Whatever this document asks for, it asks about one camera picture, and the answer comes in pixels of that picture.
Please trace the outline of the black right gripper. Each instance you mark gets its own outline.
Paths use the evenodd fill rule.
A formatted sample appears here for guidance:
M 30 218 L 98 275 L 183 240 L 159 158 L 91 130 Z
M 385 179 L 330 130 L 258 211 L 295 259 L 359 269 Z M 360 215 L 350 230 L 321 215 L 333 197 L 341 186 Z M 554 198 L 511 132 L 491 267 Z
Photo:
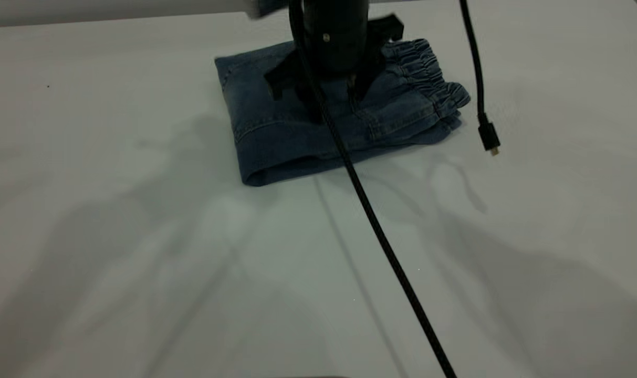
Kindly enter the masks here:
M 304 53 L 313 77 L 318 81 L 349 79 L 349 98 L 363 100 L 373 82 L 384 72 L 384 46 L 399 41 L 404 24 L 396 15 L 370 20 L 310 18 L 302 15 L 301 36 Z M 304 83 L 304 66 L 298 50 L 265 73 L 274 101 L 283 91 Z

